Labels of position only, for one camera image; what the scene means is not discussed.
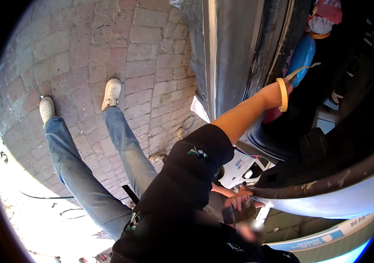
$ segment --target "embroidered logo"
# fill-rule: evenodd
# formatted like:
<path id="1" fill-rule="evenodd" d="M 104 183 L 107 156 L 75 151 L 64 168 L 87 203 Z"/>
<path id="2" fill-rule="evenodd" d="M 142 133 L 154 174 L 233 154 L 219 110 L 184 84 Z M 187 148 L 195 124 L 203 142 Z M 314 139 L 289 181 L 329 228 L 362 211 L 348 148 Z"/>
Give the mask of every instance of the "embroidered logo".
<path id="1" fill-rule="evenodd" d="M 208 156 L 204 151 L 197 150 L 196 146 L 194 146 L 194 149 L 190 149 L 187 152 L 188 155 L 197 155 L 200 160 L 204 161 L 205 158 Z"/>

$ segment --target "black sleeve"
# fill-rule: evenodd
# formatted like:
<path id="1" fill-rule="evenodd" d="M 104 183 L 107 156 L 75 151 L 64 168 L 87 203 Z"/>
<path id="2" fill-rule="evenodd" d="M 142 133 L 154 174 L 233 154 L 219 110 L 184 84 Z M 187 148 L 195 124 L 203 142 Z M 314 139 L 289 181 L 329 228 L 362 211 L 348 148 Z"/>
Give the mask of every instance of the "black sleeve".
<path id="1" fill-rule="evenodd" d="M 150 213 L 171 206 L 203 209 L 208 203 L 215 171 L 234 157 L 228 136 L 207 124 L 175 143 L 135 211 Z"/>

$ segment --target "foot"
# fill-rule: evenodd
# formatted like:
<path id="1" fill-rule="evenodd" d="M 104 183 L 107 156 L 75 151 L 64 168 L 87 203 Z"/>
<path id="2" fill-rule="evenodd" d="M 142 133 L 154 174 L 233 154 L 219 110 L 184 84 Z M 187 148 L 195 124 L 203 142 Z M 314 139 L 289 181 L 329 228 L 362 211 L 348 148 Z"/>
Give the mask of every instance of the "foot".
<path id="1" fill-rule="evenodd" d="M 177 140 L 182 140 L 186 137 L 186 131 L 183 127 L 179 128 L 177 130 Z"/>
<path id="2" fill-rule="evenodd" d="M 44 97 L 39 103 L 39 112 L 41 113 L 42 122 L 45 123 L 55 116 L 54 102 L 51 97 Z"/>
<path id="3" fill-rule="evenodd" d="M 108 106 L 117 106 L 120 91 L 121 81 L 118 79 L 110 79 L 105 86 L 105 95 L 101 110 L 105 110 Z"/>
<path id="4" fill-rule="evenodd" d="M 166 151 L 158 152 L 149 157 L 149 161 L 162 161 L 166 157 Z"/>

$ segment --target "red bag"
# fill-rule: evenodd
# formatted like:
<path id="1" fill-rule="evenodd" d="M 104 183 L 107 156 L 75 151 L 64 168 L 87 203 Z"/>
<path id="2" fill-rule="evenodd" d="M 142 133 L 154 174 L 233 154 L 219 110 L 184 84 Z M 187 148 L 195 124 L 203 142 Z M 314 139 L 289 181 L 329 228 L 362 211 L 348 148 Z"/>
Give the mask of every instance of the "red bag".
<path id="1" fill-rule="evenodd" d="M 316 14 L 327 17 L 335 24 L 342 22 L 342 4 L 340 0 L 319 0 Z"/>

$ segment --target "blue object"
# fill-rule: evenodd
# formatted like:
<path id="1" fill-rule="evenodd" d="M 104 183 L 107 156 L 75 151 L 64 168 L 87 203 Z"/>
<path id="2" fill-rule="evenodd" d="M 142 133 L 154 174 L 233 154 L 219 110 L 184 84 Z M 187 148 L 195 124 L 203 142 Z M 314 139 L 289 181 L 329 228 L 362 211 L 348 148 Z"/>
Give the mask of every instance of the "blue object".
<path id="1" fill-rule="evenodd" d="M 311 66 L 311 62 L 313 61 L 315 53 L 316 43 L 314 39 L 309 35 L 303 36 L 296 45 L 286 75 L 289 75 L 290 73 L 294 72 L 302 66 Z M 299 85 L 302 79 L 304 79 L 304 76 L 307 74 L 307 72 L 308 69 L 303 69 L 302 71 L 296 74 L 296 80 L 292 83 L 292 86 L 294 88 Z"/>

